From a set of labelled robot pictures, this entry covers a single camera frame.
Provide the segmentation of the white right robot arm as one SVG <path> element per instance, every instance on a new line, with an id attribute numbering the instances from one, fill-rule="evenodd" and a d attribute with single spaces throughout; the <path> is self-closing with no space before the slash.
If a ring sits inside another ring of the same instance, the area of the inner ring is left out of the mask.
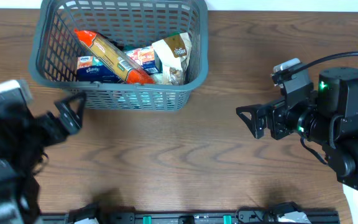
<path id="1" fill-rule="evenodd" d="M 335 172 L 352 221 L 358 223 L 358 69 L 325 69 L 317 85 L 307 70 L 294 68 L 276 71 L 272 80 L 282 98 L 238 107 L 238 117 L 256 139 L 269 129 L 276 140 L 297 133 L 301 142 L 320 145 L 324 156 L 313 149 L 310 152 Z"/>

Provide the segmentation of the grey plastic lattice basket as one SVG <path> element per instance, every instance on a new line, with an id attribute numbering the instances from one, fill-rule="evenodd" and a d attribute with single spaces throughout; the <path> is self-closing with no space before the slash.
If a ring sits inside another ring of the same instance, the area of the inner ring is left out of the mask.
<path id="1" fill-rule="evenodd" d="M 192 49 L 185 82 L 130 85 L 81 82 L 76 60 L 86 55 L 76 30 L 102 34 L 120 47 L 146 47 L 186 32 Z M 208 8 L 204 1 L 46 0 L 41 3 L 29 72 L 39 84 L 85 92 L 90 109 L 176 111 L 208 74 Z"/>

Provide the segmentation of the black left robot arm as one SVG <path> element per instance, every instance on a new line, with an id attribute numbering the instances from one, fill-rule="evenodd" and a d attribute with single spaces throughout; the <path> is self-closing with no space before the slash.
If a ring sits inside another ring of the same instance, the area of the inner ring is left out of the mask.
<path id="1" fill-rule="evenodd" d="M 59 116 L 33 116 L 19 89 L 0 93 L 0 223 L 36 223 L 40 216 L 38 165 L 45 148 L 79 132 L 86 94 L 55 102 Z"/>

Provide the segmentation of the blue Kleenex tissue multipack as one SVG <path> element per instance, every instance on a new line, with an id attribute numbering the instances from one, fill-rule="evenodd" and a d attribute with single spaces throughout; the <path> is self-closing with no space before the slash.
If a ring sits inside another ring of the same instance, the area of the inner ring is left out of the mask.
<path id="1" fill-rule="evenodd" d="M 136 49 L 134 47 L 124 47 L 124 52 L 149 74 L 155 84 L 161 85 L 163 83 L 161 61 L 151 45 Z M 82 82 L 124 82 L 94 56 L 78 57 L 77 79 Z"/>

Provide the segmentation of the brown snack packet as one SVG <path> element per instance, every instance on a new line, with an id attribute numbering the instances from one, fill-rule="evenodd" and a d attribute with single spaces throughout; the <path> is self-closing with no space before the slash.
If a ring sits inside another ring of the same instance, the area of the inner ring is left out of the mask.
<path id="1" fill-rule="evenodd" d="M 189 34 L 171 35 L 152 43 L 152 47 L 162 64 L 162 84 L 183 85 L 192 49 Z"/>

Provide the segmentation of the orange quick cook spaghetti pack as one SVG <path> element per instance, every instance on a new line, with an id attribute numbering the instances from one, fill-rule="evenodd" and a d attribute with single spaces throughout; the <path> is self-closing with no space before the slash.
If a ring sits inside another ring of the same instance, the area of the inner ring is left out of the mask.
<path id="1" fill-rule="evenodd" d="M 91 54 L 128 84 L 154 84 L 154 80 L 133 59 L 119 50 L 101 34 L 90 30 L 74 29 L 80 43 Z"/>

